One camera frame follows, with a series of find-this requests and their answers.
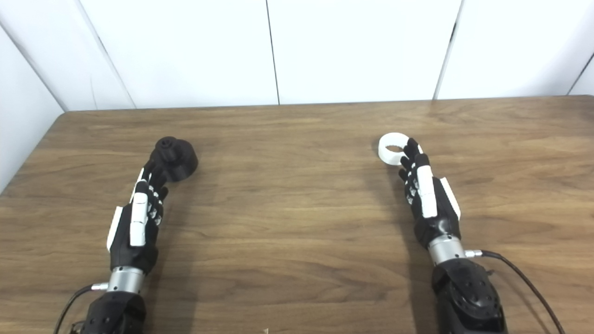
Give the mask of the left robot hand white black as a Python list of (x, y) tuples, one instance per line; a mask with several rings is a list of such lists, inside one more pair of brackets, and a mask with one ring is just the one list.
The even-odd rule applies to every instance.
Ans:
[(149, 274), (157, 262), (156, 242), (169, 190), (163, 168), (150, 159), (142, 167), (129, 203), (116, 208), (108, 234), (110, 270), (130, 267)]

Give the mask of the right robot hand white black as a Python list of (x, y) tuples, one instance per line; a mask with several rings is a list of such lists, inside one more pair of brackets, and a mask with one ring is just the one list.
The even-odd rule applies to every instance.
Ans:
[(459, 226), (458, 202), (445, 178), (437, 178), (429, 157), (418, 142), (410, 138), (403, 148), (399, 177), (404, 182), (404, 195), (414, 219), (414, 236), (422, 247), (437, 237), (456, 237)]

